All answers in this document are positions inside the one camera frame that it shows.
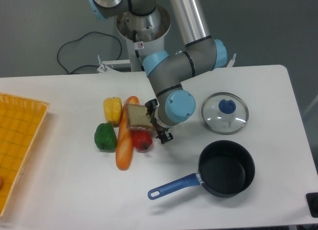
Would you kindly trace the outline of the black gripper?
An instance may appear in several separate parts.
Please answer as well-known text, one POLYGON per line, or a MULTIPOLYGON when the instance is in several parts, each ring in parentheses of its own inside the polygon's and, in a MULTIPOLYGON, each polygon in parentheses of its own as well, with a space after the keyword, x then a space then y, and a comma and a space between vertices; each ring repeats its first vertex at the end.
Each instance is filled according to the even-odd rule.
POLYGON ((151 118, 151 123, 156 129, 157 136, 156 138, 160 140, 161 144, 165 144, 169 141, 173 140, 172 133, 169 132, 169 129, 171 128, 170 125, 165 124, 160 118, 159 118, 159 112, 158 112, 158 101, 156 98, 149 100, 145 103, 145 106, 147 108, 147 115, 151 118))

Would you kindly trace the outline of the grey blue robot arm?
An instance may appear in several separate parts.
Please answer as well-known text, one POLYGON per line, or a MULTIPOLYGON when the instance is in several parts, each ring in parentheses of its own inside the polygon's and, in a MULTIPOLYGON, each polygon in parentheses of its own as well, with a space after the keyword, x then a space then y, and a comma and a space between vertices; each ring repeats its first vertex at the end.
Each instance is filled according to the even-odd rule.
POLYGON ((146 103, 158 138, 172 140, 169 129, 195 111, 194 97, 182 82, 223 66, 227 50, 210 35, 199 0, 170 0, 185 46, 169 55, 164 37, 170 28, 169 13, 156 0, 88 0, 99 19, 117 17, 117 29, 126 39, 131 69, 143 70, 155 93, 146 103))

